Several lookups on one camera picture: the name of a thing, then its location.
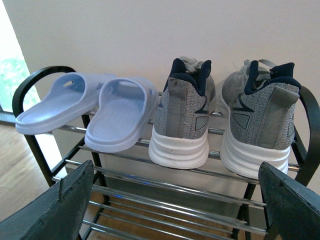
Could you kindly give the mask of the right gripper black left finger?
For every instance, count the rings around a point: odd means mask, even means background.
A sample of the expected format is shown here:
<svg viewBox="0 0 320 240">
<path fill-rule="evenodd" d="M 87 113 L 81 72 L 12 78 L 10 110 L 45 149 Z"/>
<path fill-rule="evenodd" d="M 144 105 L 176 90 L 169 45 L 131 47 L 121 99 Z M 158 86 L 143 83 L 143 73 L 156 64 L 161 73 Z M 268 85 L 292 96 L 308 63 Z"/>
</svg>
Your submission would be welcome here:
<svg viewBox="0 0 320 240">
<path fill-rule="evenodd" d="M 87 160 L 34 201 L 0 223 L 2 240 L 75 240 L 93 186 L 94 165 Z"/>
</svg>

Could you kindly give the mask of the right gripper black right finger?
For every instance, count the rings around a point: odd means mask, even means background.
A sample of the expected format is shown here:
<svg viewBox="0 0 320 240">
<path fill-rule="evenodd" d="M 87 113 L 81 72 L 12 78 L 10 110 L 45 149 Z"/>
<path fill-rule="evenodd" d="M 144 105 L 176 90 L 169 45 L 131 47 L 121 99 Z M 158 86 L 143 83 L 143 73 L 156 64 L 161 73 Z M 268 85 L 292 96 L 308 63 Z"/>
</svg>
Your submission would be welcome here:
<svg viewBox="0 0 320 240">
<path fill-rule="evenodd" d="M 283 240 L 320 238 L 320 196 L 263 162 L 258 179 L 273 223 Z"/>
</svg>

